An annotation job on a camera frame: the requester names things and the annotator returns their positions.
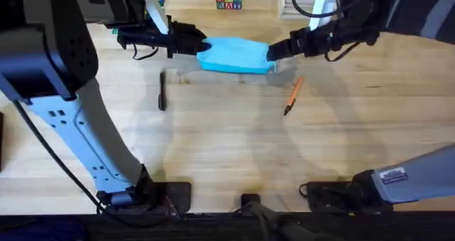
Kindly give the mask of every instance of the label sticker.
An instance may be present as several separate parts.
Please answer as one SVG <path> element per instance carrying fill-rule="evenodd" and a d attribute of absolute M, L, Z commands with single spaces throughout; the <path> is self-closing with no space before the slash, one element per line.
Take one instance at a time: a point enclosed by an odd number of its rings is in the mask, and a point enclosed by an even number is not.
<path fill-rule="evenodd" d="M 406 181 L 408 179 L 406 171 L 403 167 L 397 167 L 388 171 L 379 173 L 382 182 L 387 185 L 399 181 Z"/>

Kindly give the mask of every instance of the gray robot arm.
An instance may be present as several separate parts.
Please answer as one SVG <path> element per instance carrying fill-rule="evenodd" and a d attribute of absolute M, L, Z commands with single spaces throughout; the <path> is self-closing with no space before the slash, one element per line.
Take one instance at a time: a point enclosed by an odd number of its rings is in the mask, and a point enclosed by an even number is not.
<path fill-rule="evenodd" d="M 175 45 L 182 33 L 176 35 L 171 25 L 167 34 L 168 19 L 158 9 L 149 18 L 145 9 L 153 12 L 154 5 L 148 7 L 148 1 L 0 0 L 5 15 L 0 24 L 1 91 L 54 128 L 92 175 L 97 197 L 112 212 L 163 211 L 164 198 L 172 197 L 167 193 L 171 184 L 151 180 L 112 123 L 95 79 L 97 53 L 85 23 L 133 26 L 144 36 L 146 29 L 161 34 L 171 53 L 182 53 Z M 179 192 L 175 200 L 183 201 L 176 205 L 178 212 L 189 210 L 190 183 L 178 183 L 173 191 Z"/>

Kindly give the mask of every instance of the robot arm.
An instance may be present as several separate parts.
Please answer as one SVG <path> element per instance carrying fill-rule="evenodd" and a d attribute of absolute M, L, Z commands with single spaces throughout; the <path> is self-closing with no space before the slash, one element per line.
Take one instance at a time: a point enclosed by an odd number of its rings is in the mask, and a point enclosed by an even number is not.
<path fill-rule="evenodd" d="M 338 3 L 339 9 L 345 9 L 340 11 L 338 19 L 314 30 L 307 27 L 292 31 L 289 39 L 269 47 L 267 59 L 298 54 L 326 55 L 328 59 L 328 52 L 338 51 L 343 45 L 374 45 L 381 32 L 455 44 L 455 0 L 338 0 Z"/>
<path fill-rule="evenodd" d="M 167 22 L 170 17 L 153 0 L 0 0 L 0 9 L 0 89 L 54 128 L 91 174 L 101 203 L 112 212 L 162 213 L 166 197 L 178 202 L 179 213 L 186 212 L 190 183 L 154 183 L 112 123 L 95 79 L 97 53 L 85 23 L 118 28 L 125 46 L 167 47 L 170 57 L 196 54 L 207 46 L 203 33 Z"/>

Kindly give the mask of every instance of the black cable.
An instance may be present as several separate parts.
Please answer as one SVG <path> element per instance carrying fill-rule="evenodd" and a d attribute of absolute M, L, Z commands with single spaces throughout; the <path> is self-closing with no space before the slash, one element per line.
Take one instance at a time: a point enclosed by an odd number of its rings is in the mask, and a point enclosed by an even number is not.
<path fill-rule="evenodd" d="M 360 3 L 362 3 L 365 0 L 355 0 L 353 2 L 350 2 L 347 6 L 344 6 L 344 7 L 340 8 L 340 9 L 336 9 L 335 11 L 324 13 L 324 14 L 312 14 L 312 13 L 309 13 L 309 12 L 301 9 L 300 6 L 297 4 L 296 0 L 291 0 L 291 1 L 292 1 L 292 4 L 294 5 L 295 9 L 300 14 L 302 14 L 302 15 L 304 15 L 306 17 L 310 17 L 310 18 L 323 18 L 323 17 L 334 16 L 336 14 L 341 14 L 344 11 L 352 8 L 353 6 L 356 6 L 356 5 L 360 4 Z"/>
<path fill-rule="evenodd" d="M 96 208 L 103 212 L 103 214 L 109 216 L 111 219 L 117 221 L 118 223 L 121 223 L 123 225 L 126 225 L 127 227 L 135 227 L 135 228 L 149 228 L 149 227 L 156 227 L 158 225 L 161 225 L 165 223 L 168 218 L 163 218 L 161 220 L 158 220 L 155 223 L 149 223 L 146 225 L 137 225 L 134 223 L 129 223 L 126 220 L 123 220 L 110 212 L 108 212 L 105 208 L 103 208 L 100 204 L 99 201 L 90 193 L 90 191 L 82 184 L 79 179 L 71 172 L 71 170 L 65 165 L 65 163 L 62 162 L 62 160 L 57 156 L 57 154 L 54 152 L 54 150 L 49 146 L 48 142 L 44 139 L 43 135 L 38 131 L 36 128 L 35 124 L 31 121 L 30 117 L 28 116 L 27 112 L 23 109 L 22 105 L 18 101 L 13 102 L 14 106 L 18 110 L 19 114 L 27 124 L 27 126 L 30 128 L 30 130 L 35 134 L 36 138 L 39 140 L 39 142 L 43 145 L 44 149 L 50 154 L 52 159 L 57 163 L 57 165 L 70 177 L 71 180 L 76 183 L 76 185 L 84 192 L 84 194 L 92 201 L 92 203 L 96 206 Z"/>
<path fill-rule="evenodd" d="M 135 59 L 135 60 L 143 60 L 143 59 L 150 58 L 150 57 L 156 55 L 156 53 L 158 53 L 158 49 L 159 49 L 159 48 L 156 48 L 156 50 L 151 52 L 150 54 L 142 56 L 142 57 L 139 57 L 139 58 L 136 58 L 136 56 L 137 56 L 137 47 L 136 47 L 135 43 L 133 43 L 133 48 L 134 48 L 133 59 Z"/>
<path fill-rule="evenodd" d="M 350 53 L 352 49 L 356 48 L 358 45 L 360 45 L 360 42 L 355 42 L 346 48 L 346 50 L 344 50 L 342 53 L 340 53 L 340 55 L 336 56 L 333 60 L 328 57 L 328 53 L 324 55 L 324 58 L 330 63 L 336 62 L 337 60 L 341 60 L 343 57 L 347 56 L 347 54 Z"/>

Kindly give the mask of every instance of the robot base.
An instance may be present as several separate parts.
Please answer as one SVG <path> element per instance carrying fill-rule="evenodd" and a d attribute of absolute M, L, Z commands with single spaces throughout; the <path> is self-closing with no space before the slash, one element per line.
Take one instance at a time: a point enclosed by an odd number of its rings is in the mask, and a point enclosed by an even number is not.
<path fill-rule="evenodd" d="M 309 182 L 306 199 L 315 213 L 378 215 L 393 211 L 391 203 L 365 196 L 356 185 L 347 181 Z"/>
<path fill-rule="evenodd" d="M 114 206 L 106 207 L 111 214 L 116 215 L 179 215 L 187 213 L 191 207 L 191 183 L 189 182 L 161 182 L 154 183 L 158 204 L 151 208 L 150 205 L 134 205 L 125 208 L 116 208 Z M 171 202 L 175 209 L 169 210 L 168 203 Z"/>

